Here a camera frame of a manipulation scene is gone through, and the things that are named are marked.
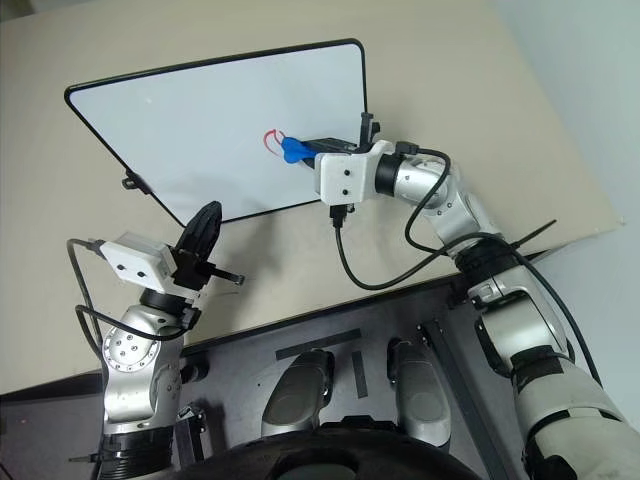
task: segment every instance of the metal bracket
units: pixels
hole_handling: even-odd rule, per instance
[[[202,408],[189,404],[178,412],[174,432],[180,468],[204,460],[200,435],[206,431],[207,421]]]

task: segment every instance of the black clip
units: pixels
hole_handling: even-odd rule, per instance
[[[151,188],[142,180],[140,175],[131,170],[127,170],[125,174],[127,175],[126,178],[122,179],[122,186],[125,190],[140,190],[145,195],[151,193]]]
[[[373,121],[373,113],[362,112],[360,114],[360,145],[358,153],[368,152],[373,146],[373,137],[380,133],[380,122]]]

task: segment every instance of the white wall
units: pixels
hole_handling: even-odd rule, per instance
[[[624,219],[540,266],[573,310],[605,389],[640,429],[640,2],[494,3]]]

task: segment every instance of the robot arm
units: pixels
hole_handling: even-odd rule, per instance
[[[194,301],[212,276],[240,285],[244,278],[207,261],[218,238],[221,205],[212,202],[189,222],[175,247],[127,233],[100,243],[116,275],[144,287],[140,304],[115,323],[101,354],[108,372],[100,452],[101,480],[154,478],[171,467],[173,428],[182,378],[182,334],[195,326]]]
[[[319,153],[307,164],[314,167],[321,200],[333,208],[377,194],[417,205],[444,170],[440,159],[418,151],[413,144],[381,140],[359,153]],[[574,365],[562,324],[538,282],[466,190],[457,168],[421,213],[444,244],[467,234],[493,234],[447,253],[472,285],[468,296],[481,314],[475,328],[489,364],[512,380],[531,478],[640,478],[640,435],[602,387]]]

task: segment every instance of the black whiteboard frame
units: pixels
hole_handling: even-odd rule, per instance
[[[75,92],[78,92],[78,91],[81,91],[81,90],[86,90],[86,89],[95,88],[95,87],[101,87],[101,86],[110,85],[110,84],[113,84],[113,83],[126,82],[127,80],[134,80],[134,79],[142,78],[142,77],[150,77],[150,76],[153,76],[153,75],[160,75],[160,74],[176,72],[176,71],[180,71],[180,70],[187,70],[187,69],[190,69],[190,68],[206,67],[206,66],[216,65],[216,64],[220,64],[220,63],[235,62],[235,61],[238,61],[238,60],[249,60],[249,59],[252,59],[252,58],[268,57],[268,56],[272,56],[272,55],[281,55],[281,54],[284,54],[284,53],[300,52],[300,51],[305,51],[305,50],[317,50],[317,49],[321,49],[321,48],[337,47],[337,46],[341,46],[341,45],[355,45],[360,49],[360,56],[362,58],[362,93],[363,93],[363,99],[364,99],[364,105],[363,105],[363,110],[362,111],[363,112],[367,112],[368,111],[368,108],[367,108],[367,76],[366,76],[365,59],[364,59],[364,46],[362,45],[362,43],[360,43],[359,40],[357,40],[355,38],[344,38],[344,39],[340,39],[340,40],[331,40],[331,41],[326,41],[326,42],[308,43],[308,44],[304,44],[304,45],[296,45],[296,46],[291,46],[291,47],[274,48],[274,49],[270,49],[270,50],[260,50],[260,51],[257,51],[257,52],[242,53],[242,54],[237,54],[237,55],[228,55],[228,56],[225,56],[225,57],[211,58],[211,59],[207,59],[207,60],[196,60],[196,61],[193,61],[193,62],[180,63],[180,64],[177,64],[177,65],[170,65],[170,66],[167,66],[167,67],[153,68],[153,69],[150,69],[150,70],[142,70],[140,72],[127,73],[127,74],[124,74],[124,75],[116,75],[114,77],[108,77],[108,78],[104,78],[104,79],[101,79],[101,80],[95,80],[95,81],[91,81],[91,82],[80,83],[80,84],[77,84],[77,85],[72,85],[70,87],[67,87],[67,89],[64,91],[64,101],[69,106],[69,108],[78,116],[78,118],[80,118],[82,123],[84,123],[84,125],[91,131],[91,133],[93,133],[93,135],[100,141],[100,143],[102,143],[102,145],[104,145],[104,147],[109,151],[109,153],[111,153],[111,155],[113,155],[115,157],[115,159],[120,163],[120,165],[123,166],[123,168],[125,169],[125,172],[133,172],[135,175],[137,175],[135,170],[133,170],[132,168],[130,168],[127,165],[127,163],[124,161],[124,159],[121,158],[115,152],[115,150],[107,143],[107,141],[104,138],[102,138],[102,136],[98,133],[98,131],[95,128],[93,128],[91,123],[75,107],[75,105],[71,101],[71,95],[73,95]],[[358,122],[359,118],[354,118],[353,121],[354,122]],[[164,211],[167,212],[169,215],[171,215],[171,217],[176,222],[178,222],[179,225],[181,225],[182,227],[185,226],[173,214],[173,212],[171,210],[169,210],[169,208],[167,208],[167,206],[164,203],[162,203],[162,201],[153,192],[153,190],[150,189],[148,195],[151,195],[151,197],[153,197],[153,199],[156,202],[158,202],[158,204],[164,209]],[[319,201],[320,200],[311,200],[310,202],[298,203],[298,204],[295,204],[295,205],[289,205],[289,206],[286,206],[286,207],[276,208],[276,209],[273,209],[273,210],[267,210],[267,211],[264,211],[264,212],[253,213],[251,215],[244,215],[244,216],[241,216],[241,217],[236,217],[236,218],[225,220],[223,223],[235,222],[237,220],[243,220],[243,219],[246,219],[246,218],[256,217],[258,215],[265,215],[265,214],[268,214],[268,213],[277,212],[277,211],[280,211],[280,210],[286,210],[288,208],[293,208],[293,207],[297,207],[297,206],[300,206],[300,205],[308,205],[310,203],[315,203],[315,202],[319,202]]]

